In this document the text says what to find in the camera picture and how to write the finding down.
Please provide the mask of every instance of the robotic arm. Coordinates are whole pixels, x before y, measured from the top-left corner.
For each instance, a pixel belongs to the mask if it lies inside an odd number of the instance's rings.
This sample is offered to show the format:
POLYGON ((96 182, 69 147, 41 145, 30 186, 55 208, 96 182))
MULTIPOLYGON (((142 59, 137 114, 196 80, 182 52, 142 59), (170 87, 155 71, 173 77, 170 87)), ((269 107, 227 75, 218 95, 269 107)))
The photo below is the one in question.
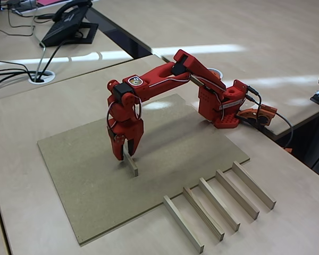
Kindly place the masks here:
POLYGON ((122 83, 112 80, 107 84, 111 95, 107 99, 107 129, 113 154, 123 160, 123 145, 128 141, 132 156, 144 132, 141 119, 141 103, 190 81, 192 77, 203 85, 199 87, 198 112, 217 128, 235 128, 240 120, 236 117, 245 101, 248 86, 235 80, 226 89, 217 72, 204 67, 195 57, 183 50, 174 56, 174 62, 158 66, 142 76, 133 75, 122 83), (135 105, 139 104, 139 113, 135 105))

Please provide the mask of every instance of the wooden block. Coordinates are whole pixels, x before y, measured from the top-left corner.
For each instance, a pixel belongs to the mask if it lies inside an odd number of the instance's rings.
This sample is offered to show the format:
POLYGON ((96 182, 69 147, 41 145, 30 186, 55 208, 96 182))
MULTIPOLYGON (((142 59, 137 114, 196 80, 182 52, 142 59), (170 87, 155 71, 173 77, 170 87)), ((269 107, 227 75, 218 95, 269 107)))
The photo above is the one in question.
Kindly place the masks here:
POLYGON ((177 224, 179 224, 180 228, 183 230, 183 232, 186 234, 190 242, 193 244, 193 246, 196 248, 196 250, 199 253, 203 252, 204 245, 200 243, 200 241, 197 239, 195 233, 189 229, 188 224, 186 220, 183 218, 181 213, 178 211, 177 207, 174 205, 174 203, 170 200, 170 198, 165 195, 163 198, 163 203, 167 210, 170 212, 172 217, 175 219, 177 224))
POLYGON ((127 148, 124 147, 124 159, 126 159, 130 169, 132 170, 133 174, 135 175, 135 177, 138 176, 138 167, 136 166, 136 163, 133 161, 133 159, 131 158, 130 154, 127 151, 127 148))
POLYGON ((246 212, 256 219, 259 215, 259 209, 250 202, 250 200, 231 182, 230 179, 221 171, 216 170, 216 179, 222 186, 235 198, 235 200, 246 210, 246 212))
POLYGON ((209 227, 209 229, 213 232, 213 234, 222 241, 224 237, 224 230, 222 227, 216 223, 216 221, 209 215, 209 213, 203 208, 202 204, 198 200, 198 198, 192 193, 192 191, 184 187, 183 195, 195 209, 197 214, 201 217, 204 223, 209 227))
POLYGON ((272 210, 275 206, 276 200, 267 194, 259 185, 253 180, 243 166, 237 161, 234 161, 232 169, 240 179, 272 210))
POLYGON ((203 193, 208 197, 210 202, 215 206, 215 208, 220 212, 223 218, 228 222, 234 231, 239 230, 240 222, 233 215, 221 198, 215 193, 212 187, 206 182, 205 179, 200 178, 198 186, 203 191, 203 193))

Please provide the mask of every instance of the wooden plank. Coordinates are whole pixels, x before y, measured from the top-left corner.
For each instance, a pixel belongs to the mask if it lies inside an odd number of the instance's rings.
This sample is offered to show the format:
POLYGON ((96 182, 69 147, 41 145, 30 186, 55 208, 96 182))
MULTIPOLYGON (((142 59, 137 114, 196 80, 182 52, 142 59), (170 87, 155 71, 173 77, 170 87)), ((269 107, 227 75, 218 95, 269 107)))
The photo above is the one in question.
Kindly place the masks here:
POLYGON ((136 166, 136 163, 131 158, 130 154, 127 151, 127 148, 124 147, 124 159, 126 159, 130 169, 132 170, 135 177, 138 176, 138 167, 136 166))
POLYGON ((259 215, 259 209, 232 183, 230 179, 221 171, 216 170, 216 179, 224 188, 237 200, 237 202, 246 210, 246 212, 256 219, 259 215))
POLYGON ((215 191, 210 187, 205 179, 200 178, 198 186, 203 191, 203 193, 208 197, 210 202, 215 206, 215 208, 220 212, 223 218, 228 222, 234 231, 239 230, 240 222, 235 217, 234 214, 228 209, 221 198, 215 193, 215 191))
POLYGON ((183 195, 195 209, 197 214, 201 217, 204 223, 209 227, 209 229, 213 232, 213 234, 220 240, 223 240, 224 237, 224 230, 222 227, 216 223, 216 221, 209 215, 206 209, 203 208, 202 204, 198 200, 198 198, 192 193, 192 191, 184 187, 183 188, 183 195))
POLYGON ((240 179, 272 210, 276 204, 276 200, 267 194, 259 185, 253 180, 243 166, 237 161, 234 161, 232 169, 240 179))
POLYGON ((195 233, 191 229, 189 229, 186 220, 183 218, 181 213, 178 211, 177 207, 174 205, 174 203, 170 200, 170 198, 167 195, 164 196, 163 203, 164 203, 165 207, 167 208, 167 210, 172 215, 172 217, 175 219, 177 224, 179 224, 180 228, 186 234, 187 238, 190 240, 190 242, 196 248, 196 250, 199 253, 202 253, 203 249, 204 249, 204 245, 202 245, 200 243, 200 241, 197 239, 195 233))

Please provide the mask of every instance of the black cable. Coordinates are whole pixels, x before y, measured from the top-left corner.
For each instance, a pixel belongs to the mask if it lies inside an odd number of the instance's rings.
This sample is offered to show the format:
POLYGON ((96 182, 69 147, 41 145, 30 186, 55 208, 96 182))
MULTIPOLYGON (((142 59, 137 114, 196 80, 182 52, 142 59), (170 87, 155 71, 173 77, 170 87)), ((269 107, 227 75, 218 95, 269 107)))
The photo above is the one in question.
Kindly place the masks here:
POLYGON ((43 76, 43 74, 45 73, 46 69, 48 68, 48 66, 50 65, 53 57, 55 56, 55 54, 57 53, 57 51, 60 49, 60 47, 62 47, 64 44, 66 43, 73 43, 73 42, 76 42, 77 40, 81 39, 82 37, 80 38, 75 38, 75 39, 68 39, 68 40, 64 40, 62 41, 58 46, 57 48, 54 50, 54 52, 52 53, 52 56, 49 58, 47 64, 45 65, 44 69, 42 70, 41 74, 39 75, 38 79, 37 80, 40 80, 40 78, 43 76))
POLYGON ((259 103, 257 105, 257 111, 256 111, 256 122, 257 122, 257 124, 260 124, 259 123, 259 112, 260 112, 260 109, 261 109, 262 98, 261 98, 261 96, 259 94, 257 96, 259 98, 259 103))
POLYGON ((49 22, 49 21, 52 20, 52 19, 49 19, 49 20, 46 20, 46 21, 38 22, 38 21, 36 21, 36 18, 37 18, 37 17, 34 17, 34 22, 37 23, 37 24, 44 24, 44 23, 49 22))
POLYGON ((8 35, 8 36, 26 36, 26 37, 30 37, 30 36, 33 35, 34 28, 35 28, 35 27, 33 26, 32 33, 31 33, 30 35, 21 35, 21 34, 18 34, 18 33, 7 33, 7 32, 5 32, 4 30, 1 30, 1 29, 0 29, 0 32, 6 34, 6 35, 8 35))
POLYGON ((6 76, 5 78, 2 78, 2 79, 0 80, 0 83, 4 82, 5 80, 8 80, 8 79, 10 79, 10 78, 12 78, 12 77, 15 77, 15 76, 21 75, 21 74, 24 74, 24 73, 23 73, 23 72, 20 72, 20 73, 15 73, 15 74, 12 74, 12 75, 6 76))
POLYGON ((15 73, 27 73, 25 70, 23 70, 22 72, 9 72, 9 73, 0 73, 0 76, 4 76, 4 75, 10 75, 10 74, 15 74, 15 73))
POLYGON ((10 19, 10 10, 7 11, 7 16, 9 19, 9 24, 11 28, 31 28, 31 25, 12 25, 11 24, 11 19, 10 19))
POLYGON ((23 66, 23 67, 25 67, 25 70, 26 70, 26 72, 27 72, 27 74, 28 74, 28 76, 29 76, 29 78, 32 80, 33 78, 32 78, 32 76, 31 76, 31 71, 29 71, 28 70, 28 68, 27 68, 27 66, 25 66, 24 64, 20 64, 20 63, 12 63, 12 62, 8 62, 8 61, 1 61, 0 60, 0 63, 6 63, 6 64, 12 64, 12 65, 21 65, 21 66, 23 66))
POLYGON ((25 71, 24 69, 20 69, 20 68, 8 68, 8 69, 1 69, 0 72, 2 72, 2 71, 12 71, 12 70, 25 71))
MULTIPOLYGON (((259 103, 255 100, 250 100, 252 102, 254 102, 255 104, 259 105, 259 103)), ((293 125, 289 122, 288 119, 286 119, 284 116, 282 116, 280 113, 276 113, 277 116, 279 116, 280 118, 282 118, 290 127, 290 130, 291 130, 291 136, 288 140, 288 142, 285 144, 285 146, 283 147, 284 149, 287 148, 287 146, 291 143, 292 139, 293 139, 293 135, 294 135, 294 128, 293 128, 293 125)))

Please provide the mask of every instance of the wooden board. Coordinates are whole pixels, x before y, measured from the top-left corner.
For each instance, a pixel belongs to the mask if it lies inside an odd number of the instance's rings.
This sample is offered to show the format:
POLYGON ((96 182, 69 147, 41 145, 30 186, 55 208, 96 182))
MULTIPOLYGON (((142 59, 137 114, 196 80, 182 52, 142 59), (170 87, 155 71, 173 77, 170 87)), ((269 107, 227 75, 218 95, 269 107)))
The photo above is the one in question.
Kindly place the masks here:
POLYGON ((178 211, 177 207, 174 205, 174 203, 170 200, 170 198, 167 195, 163 197, 163 203, 165 207, 167 208, 167 210, 172 215, 172 217, 175 219, 177 224, 183 230, 183 232, 185 233, 189 241, 193 244, 195 249, 199 253, 202 253, 204 249, 204 245, 201 244, 201 242, 197 239, 196 234, 190 229, 186 220, 183 218, 181 213, 178 211))
POLYGON ((203 193, 208 197, 210 202, 215 206, 215 208, 220 212, 223 218, 228 222, 228 224, 232 227, 234 231, 239 230, 240 222, 233 215, 225 203, 218 197, 212 187, 206 182, 205 179, 200 178, 198 182, 198 186, 203 191, 203 193))
POLYGON ((230 179, 228 179, 221 170, 216 170, 216 179, 253 219, 257 218, 260 212, 259 209, 256 208, 256 206, 232 183, 230 179))
POLYGON ((178 95, 143 107, 134 178, 112 154, 105 119, 38 142, 77 240, 83 244, 210 179, 248 156, 178 95))
POLYGON ((259 185, 253 180, 253 178, 247 173, 245 168, 234 161, 232 170, 240 177, 240 179, 270 208, 274 208, 276 200, 267 194, 259 185))
POLYGON ((218 240, 222 241, 224 237, 224 230, 222 227, 209 215, 205 208, 203 208, 198 198, 193 194, 193 192, 187 188, 183 188, 183 195, 195 209, 197 214, 201 217, 204 223, 209 227, 209 229, 213 232, 213 234, 218 238, 218 240))

